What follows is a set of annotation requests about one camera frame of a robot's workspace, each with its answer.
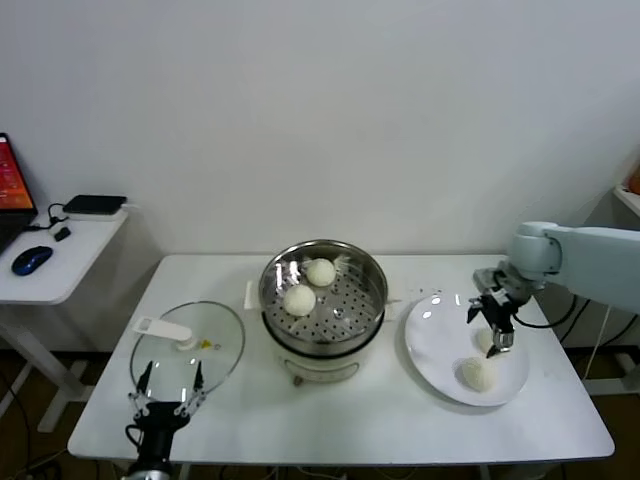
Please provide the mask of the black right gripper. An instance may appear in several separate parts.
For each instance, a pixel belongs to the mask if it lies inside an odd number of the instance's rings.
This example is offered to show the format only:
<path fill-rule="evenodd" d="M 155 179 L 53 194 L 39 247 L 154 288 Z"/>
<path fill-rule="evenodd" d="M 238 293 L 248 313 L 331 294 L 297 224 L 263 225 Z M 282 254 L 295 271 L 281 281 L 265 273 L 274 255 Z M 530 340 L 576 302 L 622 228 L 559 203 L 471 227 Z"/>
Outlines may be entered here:
<path fill-rule="evenodd" d="M 485 318 L 499 331 L 489 333 L 487 358 L 492 358 L 511 350 L 514 342 L 512 318 L 526 305 L 536 291 L 534 282 L 518 272 L 485 272 L 483 274 L 482 296 L 469 300 L 467 323 L 484 311 Z"/>

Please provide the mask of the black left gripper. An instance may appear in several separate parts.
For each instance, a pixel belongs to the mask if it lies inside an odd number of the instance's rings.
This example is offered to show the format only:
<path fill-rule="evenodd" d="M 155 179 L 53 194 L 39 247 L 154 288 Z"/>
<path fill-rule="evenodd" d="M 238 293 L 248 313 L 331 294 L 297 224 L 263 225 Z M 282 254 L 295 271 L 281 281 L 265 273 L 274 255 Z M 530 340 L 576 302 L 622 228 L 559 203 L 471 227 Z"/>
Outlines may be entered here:
<path fill-rule="evenodd" d="M 135 391 L 128 394 L 134 410 L 134 425 L 142 434 L 137 450 L 139 453 L 170 453 L 175 433 L 190 422 L 191 416 L 206 400 L 202 362 L 197 364 L 191 395 L 181 404 L 148 403 L 147 387 L 152 370 L 153 362 L 149 361 L 135 382 Z"/>

